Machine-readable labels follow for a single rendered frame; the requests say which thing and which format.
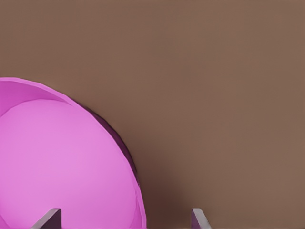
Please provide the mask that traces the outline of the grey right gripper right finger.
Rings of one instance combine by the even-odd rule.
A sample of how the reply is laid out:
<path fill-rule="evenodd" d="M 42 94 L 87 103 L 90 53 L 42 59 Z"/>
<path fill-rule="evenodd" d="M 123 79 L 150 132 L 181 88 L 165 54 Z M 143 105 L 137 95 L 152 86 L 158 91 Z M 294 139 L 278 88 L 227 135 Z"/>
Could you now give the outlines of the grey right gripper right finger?
<path fill-rule="evenodd" d="M 191 212 L 191 229 L 211 229 L 204 212 L 199 208 L 193 208 Z"/>

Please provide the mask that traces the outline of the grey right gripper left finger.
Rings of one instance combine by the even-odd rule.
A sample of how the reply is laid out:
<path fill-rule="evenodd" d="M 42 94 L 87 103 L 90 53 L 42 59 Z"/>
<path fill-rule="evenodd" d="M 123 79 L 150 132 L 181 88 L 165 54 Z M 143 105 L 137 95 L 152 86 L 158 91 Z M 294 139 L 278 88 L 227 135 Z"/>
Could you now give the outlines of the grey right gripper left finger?
<path fill-rule="evenodd" d="M 61 209 L 51 209 L 30 229 L 61 229 Z"/>

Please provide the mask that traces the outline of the pink plate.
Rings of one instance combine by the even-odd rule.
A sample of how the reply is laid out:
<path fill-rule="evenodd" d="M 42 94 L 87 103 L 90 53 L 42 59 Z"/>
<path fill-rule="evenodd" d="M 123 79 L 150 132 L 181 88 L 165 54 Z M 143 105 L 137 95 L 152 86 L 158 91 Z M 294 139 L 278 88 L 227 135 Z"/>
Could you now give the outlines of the pink plate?
<path fill-rule="evenodd" d="M 146 229 L 134 163 L 98 115 L 41 83 L 0 78 L 0 229 L 49 210 L 62 229 Z"/>

